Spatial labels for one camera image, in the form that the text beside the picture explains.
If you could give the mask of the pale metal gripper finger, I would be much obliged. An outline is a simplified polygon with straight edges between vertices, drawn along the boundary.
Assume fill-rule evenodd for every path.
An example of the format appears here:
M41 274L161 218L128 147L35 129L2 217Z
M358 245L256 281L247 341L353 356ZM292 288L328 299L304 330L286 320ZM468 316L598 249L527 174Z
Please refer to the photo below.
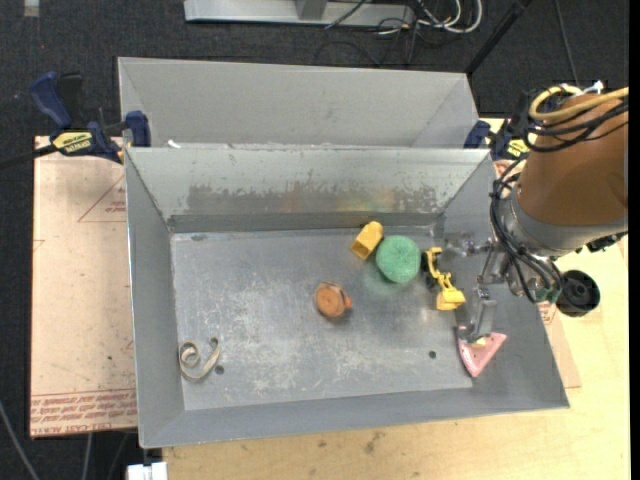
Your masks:
M494 325L497 301L485 287L475 287L471 299L471 309L468 311L468 341L478 341L488 337Z
M472 238L447 239L444 251L451 257L471 257L486 254L493 245L490 239L477 241Z

